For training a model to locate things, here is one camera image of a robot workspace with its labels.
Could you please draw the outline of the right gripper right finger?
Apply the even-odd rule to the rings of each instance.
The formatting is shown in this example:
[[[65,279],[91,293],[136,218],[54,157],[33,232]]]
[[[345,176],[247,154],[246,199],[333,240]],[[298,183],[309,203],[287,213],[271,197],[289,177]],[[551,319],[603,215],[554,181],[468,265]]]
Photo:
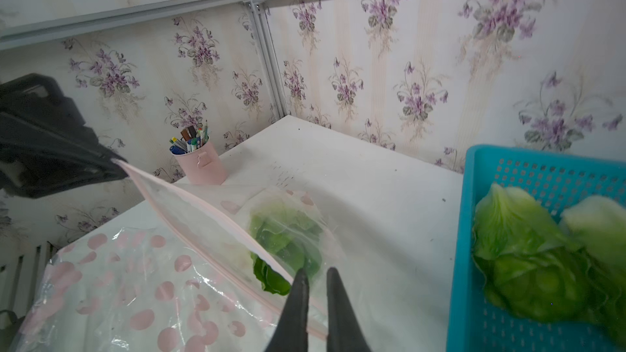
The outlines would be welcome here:
[[[329,268],[327,272],[327,302],[327,352],[371,352],[335,267]]]

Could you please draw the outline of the bagged cabbage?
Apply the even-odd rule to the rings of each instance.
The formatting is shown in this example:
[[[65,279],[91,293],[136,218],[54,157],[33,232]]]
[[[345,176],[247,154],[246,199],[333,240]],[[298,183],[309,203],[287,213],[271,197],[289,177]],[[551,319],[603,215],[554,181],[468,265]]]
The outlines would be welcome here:
[[[608,197],[591,196],[561,213],[560,228],[581,246],[593,288],[586,319],[601,324],[625,347],[625,208]]]
[[[249,234],[291,276],[303,269],[315,281],[328,265],[323,254],[324,222],[310,201],[256,205],[250,210]]]

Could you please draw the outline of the clear zip-top bag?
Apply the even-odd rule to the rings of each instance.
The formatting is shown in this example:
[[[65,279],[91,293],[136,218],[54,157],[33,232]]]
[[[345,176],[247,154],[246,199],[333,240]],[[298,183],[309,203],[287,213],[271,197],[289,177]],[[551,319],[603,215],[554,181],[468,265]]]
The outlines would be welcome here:
[[[47,264],[13,351],[262,351],[277,315],[163,229],[76,241]]]
[[[329,268],[343,271],[347,288],[361,288],[347,251],[336,235],[336,223],[320,210],[308,192],[258,185],[172,184],[124,161],[117,164],[174,235],[233,289],[237,308],[266,309],[280,314],[296,276],[291,276],[249,234],[250,210],[273,201],[290,205],[310,201],[324,222],[323,254],[328,265],[319,279],[311,281],[308,277],[310,335],[324,340],[329,334],[326,281]]]

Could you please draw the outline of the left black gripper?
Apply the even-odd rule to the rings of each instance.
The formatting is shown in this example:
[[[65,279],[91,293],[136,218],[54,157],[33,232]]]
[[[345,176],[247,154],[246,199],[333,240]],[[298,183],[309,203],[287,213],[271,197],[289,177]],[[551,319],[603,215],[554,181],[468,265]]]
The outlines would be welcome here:
[[[1,189],[37,199],[125,179],[55,79],[31,73],[1,85]]]

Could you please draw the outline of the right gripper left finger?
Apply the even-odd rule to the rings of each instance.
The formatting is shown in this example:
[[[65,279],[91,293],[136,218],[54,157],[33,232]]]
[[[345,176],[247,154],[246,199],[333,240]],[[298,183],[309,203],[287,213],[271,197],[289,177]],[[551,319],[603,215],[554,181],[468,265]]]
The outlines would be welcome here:
[[[309,280],[300,269],[291,286],[272,339],[265,352],[307,352],[307,316],[309,308]]]

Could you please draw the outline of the green chinese cabbage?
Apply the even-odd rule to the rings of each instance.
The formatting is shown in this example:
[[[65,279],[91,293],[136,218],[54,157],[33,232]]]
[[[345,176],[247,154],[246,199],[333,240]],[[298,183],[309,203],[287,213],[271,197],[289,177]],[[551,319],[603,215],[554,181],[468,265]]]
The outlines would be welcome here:
[[[490,303],[543,323],[583,319],[592,297],[587,262],[534,197],[492,184],[475,207],[472,234]]]

